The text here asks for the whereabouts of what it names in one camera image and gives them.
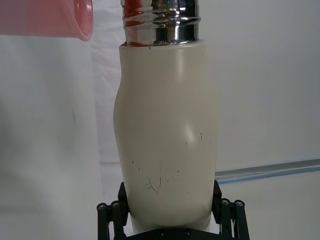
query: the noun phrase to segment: pink cup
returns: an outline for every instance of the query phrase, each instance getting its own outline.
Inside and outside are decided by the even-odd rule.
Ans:
[[[92,0],[0,0],[0,35],[88,41],[92,31]]]

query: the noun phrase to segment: cream insulated bottle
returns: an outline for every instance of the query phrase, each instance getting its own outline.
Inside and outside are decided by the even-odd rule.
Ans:
[[[216,101],[198,39],[198,1],[126,0],[123,12],[113,125],[133,230],[207,230]]]

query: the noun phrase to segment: threaded metal neck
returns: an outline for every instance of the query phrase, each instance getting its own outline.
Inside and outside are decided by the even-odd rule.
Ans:
[[[198,0],[121,0],[128,46],[176,45],[199,40]]]

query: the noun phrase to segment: white backdrop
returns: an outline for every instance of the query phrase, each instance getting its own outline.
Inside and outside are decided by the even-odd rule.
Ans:
[[[97,239],[90,45],[0,36],[0,239]]]
[[[320,2],[199,0],[219,99],[217,171],[320,158]],[[118,162],[113,105],[124,42],[119,0],[94,0],[99,152]]]

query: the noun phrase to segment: bottle body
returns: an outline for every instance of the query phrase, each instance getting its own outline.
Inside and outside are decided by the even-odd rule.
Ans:
[[[205,230],[217,144],[205,44],[119,51],[113,124],[133,230]]]

